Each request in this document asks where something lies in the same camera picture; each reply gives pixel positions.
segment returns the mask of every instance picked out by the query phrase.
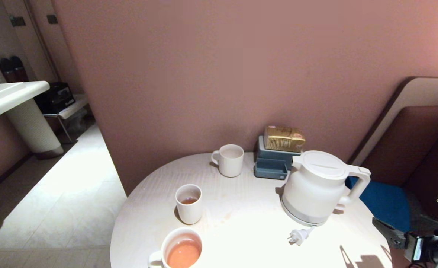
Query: kettle handle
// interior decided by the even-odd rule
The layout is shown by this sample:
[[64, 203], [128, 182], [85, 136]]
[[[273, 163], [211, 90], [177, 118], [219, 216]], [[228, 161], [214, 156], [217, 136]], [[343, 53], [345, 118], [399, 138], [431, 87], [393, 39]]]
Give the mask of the kettle handle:
[[356, 182], [355, 186], [351, 189], [347, 196], [340, 197], [338, 203], [343, 205], [349, 204], [358, 199], [371, 181], [371, 178], [369, 177], [371, 172], [369, 169], [352, 165], [349, 165], [349, 167], [351, 169], [349, 176], [358, 177], [359, 180]]

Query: white electric kettle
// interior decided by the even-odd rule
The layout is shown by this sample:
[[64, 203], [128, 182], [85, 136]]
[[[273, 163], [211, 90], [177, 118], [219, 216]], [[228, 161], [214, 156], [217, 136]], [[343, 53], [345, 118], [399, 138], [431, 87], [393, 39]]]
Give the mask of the white electric kettle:
[[[292, 166], [282, 206], [292, 219], [308, 226], [324, 224], [335, 208], [342, 210], [343, 205], [359, 198], [371, 175], [367, 168], [347, 165], [324, 151], [294, 156]], [[360, 179], [347, 196], [342, 196], [348, 176]]]

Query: kettle lid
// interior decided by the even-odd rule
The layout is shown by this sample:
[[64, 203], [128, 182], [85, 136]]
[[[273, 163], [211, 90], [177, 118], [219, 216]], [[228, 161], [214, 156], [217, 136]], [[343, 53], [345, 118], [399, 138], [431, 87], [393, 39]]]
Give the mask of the kettle lid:
[[341, 159], [324, 151], [306, 151], [302, 164], [307, 170], [328, 179], [342, 179], [348, 176], [349, 168]]

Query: kettle base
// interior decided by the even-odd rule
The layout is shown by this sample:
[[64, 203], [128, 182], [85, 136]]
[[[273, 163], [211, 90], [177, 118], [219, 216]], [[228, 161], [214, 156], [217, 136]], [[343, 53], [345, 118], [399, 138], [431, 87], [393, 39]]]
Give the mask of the kettle base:
[[320, 222], [320, 223], [310, 223], [310, 222], [306, 222], [303, 221], [297, 217], [295, 217], [292, 213], [290, 213], [290, 211], [287, 209], [287, 207], [285, 207], [285, 204], [283, 203], [282, 198], [280, 198], [280, 204], [282, 204], [282, 208], [285, 211], [285, 213], [292, 218], [292, 220], [298, 222], [299, 224], [302, 224], [304, 226], [308, 226], [308, 227], [312, 227], [312, 226], [322, 226], [323, 224], [325, 224], [325, 222]]

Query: mug handle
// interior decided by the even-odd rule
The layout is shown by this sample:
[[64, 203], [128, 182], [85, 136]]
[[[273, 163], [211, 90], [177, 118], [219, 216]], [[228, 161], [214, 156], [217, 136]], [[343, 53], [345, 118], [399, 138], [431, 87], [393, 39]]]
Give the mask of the mug handle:
[[351, 192], [347, 196], [340, 197], [338, 204], [341, 205], [349, 204], [358, 199], [371, 181], [371, 178], [369, 177], [369, 175], [371, 175], [371, 172], [369, 171], [369, 169], [351, 165], [349, 167], [351, 171], [348, 176], [358, 177], [359, 180], [356, 182], [355, 186], [353, 186]]
[[217, 159], [214, 158], [214, 156], [215, 156], [216, 154], [219, 154], [219, 151], [213, 151], [213, 152], [212, 152], [212, 154], [211, 154], [211, 161], [212, 161], [213, 163], [215, 163], [216, 165], [219, 166], [219, 163], [218, 163]]
[[162, 265], [154, 265], [155, 262], [160, 262], [161, 260], [161, 251], [156, 251], [153, 254], [149, 255], [148, 258], [148, 267], [149, 268], [162, 268]]

